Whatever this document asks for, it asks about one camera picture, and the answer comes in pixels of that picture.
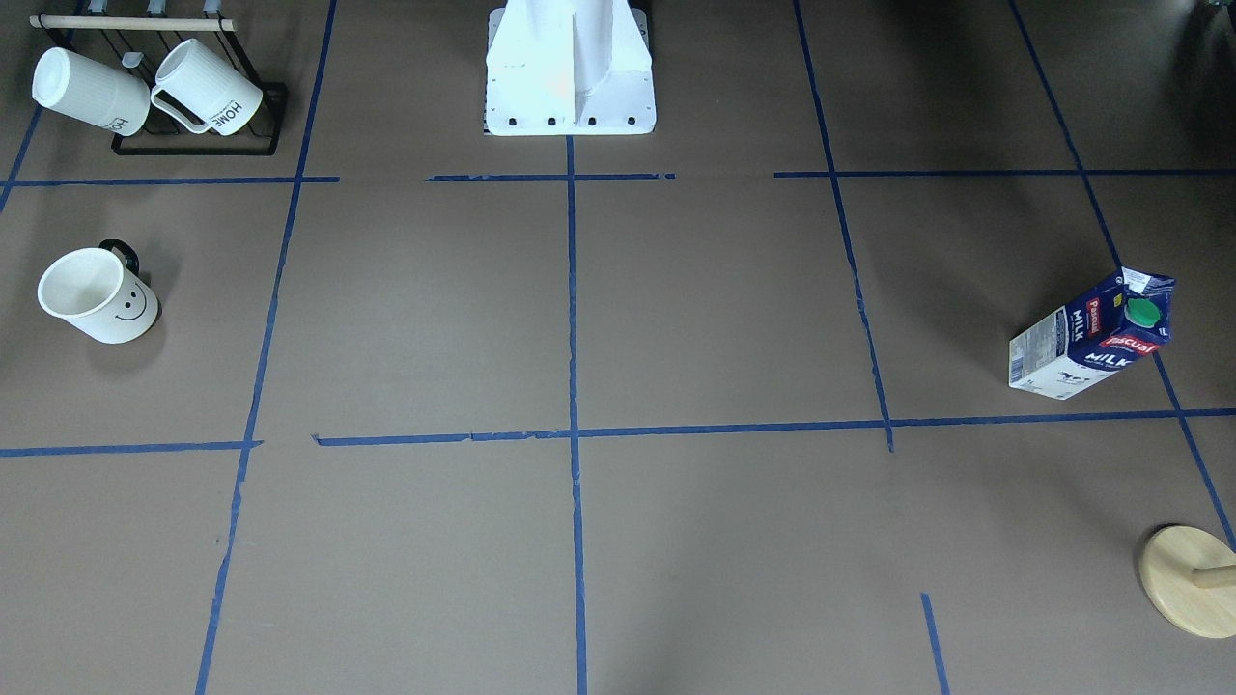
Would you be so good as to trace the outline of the blue Pascual milk carton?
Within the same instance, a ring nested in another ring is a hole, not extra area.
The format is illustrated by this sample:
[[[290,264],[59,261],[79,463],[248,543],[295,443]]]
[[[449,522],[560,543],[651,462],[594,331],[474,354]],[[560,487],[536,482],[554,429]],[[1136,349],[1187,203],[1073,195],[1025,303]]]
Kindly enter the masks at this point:
[[[1009,343],[1009,386],[1070,399],[1170,343],[1173,277],[1122,265]]]

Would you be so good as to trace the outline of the white smiley face mug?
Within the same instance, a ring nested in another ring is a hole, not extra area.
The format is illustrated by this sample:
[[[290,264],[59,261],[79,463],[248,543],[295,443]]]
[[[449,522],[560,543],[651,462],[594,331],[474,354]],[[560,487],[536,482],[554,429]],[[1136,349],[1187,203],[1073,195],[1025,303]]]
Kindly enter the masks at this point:
[[[49,263],[37,284],[37,301],[49,317],[108,345],[132,343],[159,318],[158,296],[140,278],[138,255],[120,240],[74,250]]]

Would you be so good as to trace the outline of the white HOME mug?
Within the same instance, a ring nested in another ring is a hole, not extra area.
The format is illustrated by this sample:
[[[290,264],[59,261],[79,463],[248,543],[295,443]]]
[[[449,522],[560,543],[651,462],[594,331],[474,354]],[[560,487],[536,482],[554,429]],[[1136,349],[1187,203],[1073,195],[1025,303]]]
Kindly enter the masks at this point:
[[[185,40],[159,63],[151,108],[192,134],[231,136],[260,111],[265,92],[198,40]]]

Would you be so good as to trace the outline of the white ribbed mug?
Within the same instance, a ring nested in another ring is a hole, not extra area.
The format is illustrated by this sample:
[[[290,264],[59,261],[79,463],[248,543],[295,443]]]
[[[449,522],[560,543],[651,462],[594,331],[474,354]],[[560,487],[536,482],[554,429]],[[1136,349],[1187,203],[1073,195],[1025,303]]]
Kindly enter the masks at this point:
[[[61,47],[41,56],[31,92],[44,109],[124,137],[137,134],[150,119],[150,87],[143,80]]]

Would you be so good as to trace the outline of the wooden mug tree stand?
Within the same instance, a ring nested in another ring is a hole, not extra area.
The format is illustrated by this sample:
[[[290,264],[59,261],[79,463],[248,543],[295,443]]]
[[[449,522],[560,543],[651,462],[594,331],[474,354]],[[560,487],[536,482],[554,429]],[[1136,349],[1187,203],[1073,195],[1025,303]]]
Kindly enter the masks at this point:
[[[1140,550],[1143,592],[1170,625],[1193,636],[1235,634],[1235,554],[1224,540],[1192,526],[1166,526]]]

